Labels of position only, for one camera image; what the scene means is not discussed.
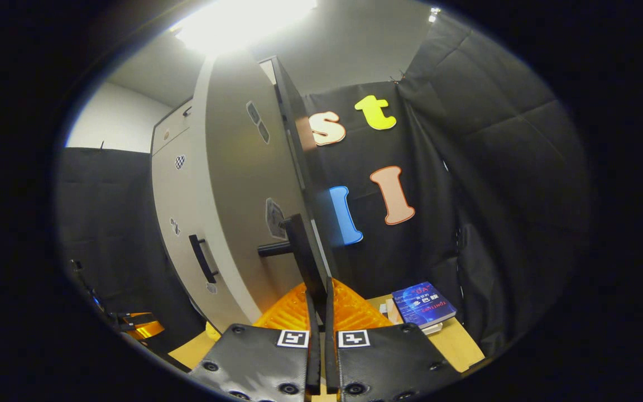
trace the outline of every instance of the ceiling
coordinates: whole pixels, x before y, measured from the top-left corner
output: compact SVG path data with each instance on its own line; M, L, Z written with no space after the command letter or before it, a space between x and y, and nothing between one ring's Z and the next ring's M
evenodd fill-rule
M278 56L302 94L400 78L430 27L413 0L316 0L302 20L250 47ZM170 107L192 96L204 56L166 31L123 62L109 82Z

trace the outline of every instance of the foam letter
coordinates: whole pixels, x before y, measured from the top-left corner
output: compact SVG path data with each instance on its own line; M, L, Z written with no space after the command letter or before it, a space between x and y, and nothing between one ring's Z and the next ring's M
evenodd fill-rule
M396 117L383 116L382 107L387 107L388 101L385 99L376 99L373 95L368 95L359 103L354 105L354 109L363 110L364 117L368 125L376 130L387 130L396 125Z
M349 204L347 203L349 188L347 186L333 186L329 189L329 194L332 195L332 203L334 204L334 211L337 213L344 245L362 241L364 234L357 231L354 221L352 221L352 214L349 212Z
M386 224L398 224L408 221L416 209L409 207L401 188L401 168L398 166L387 166L371 173L370 179L381 188L383 201L386 203Z
M344 139L347 135L347 129L336 123L339 116L334 112L324 112L312 114L309 116L309 125L314 142L317 145L334 144Z

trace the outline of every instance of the orange mesh object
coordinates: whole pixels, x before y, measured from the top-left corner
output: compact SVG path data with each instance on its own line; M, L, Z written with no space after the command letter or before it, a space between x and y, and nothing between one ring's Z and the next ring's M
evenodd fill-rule
M309 311L306 307L304 282L276 301L253 326L275 330L308 331Z
M352 331L392 326L393 323L349 286L334 283L334 331Z

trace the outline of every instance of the white wall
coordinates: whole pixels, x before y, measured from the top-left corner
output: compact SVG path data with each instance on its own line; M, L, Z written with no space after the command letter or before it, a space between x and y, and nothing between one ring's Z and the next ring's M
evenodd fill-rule
M150 153L153 126L171 107L138 92L104 83L89 100L66 141L67 147Z

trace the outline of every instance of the checkered sticker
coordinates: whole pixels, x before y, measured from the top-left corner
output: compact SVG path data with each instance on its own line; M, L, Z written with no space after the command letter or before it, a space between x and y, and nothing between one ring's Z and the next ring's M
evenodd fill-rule
M184 163L185 163L185 155L180 155L179 157L175 158L175 168L177 170L181 170L183 168Z
M360 348L362 346L371 346L368 341L366 330L356 331L339 331L339 348Z
M283 348L306 348L309 346L309 331L282 330L277 346Z

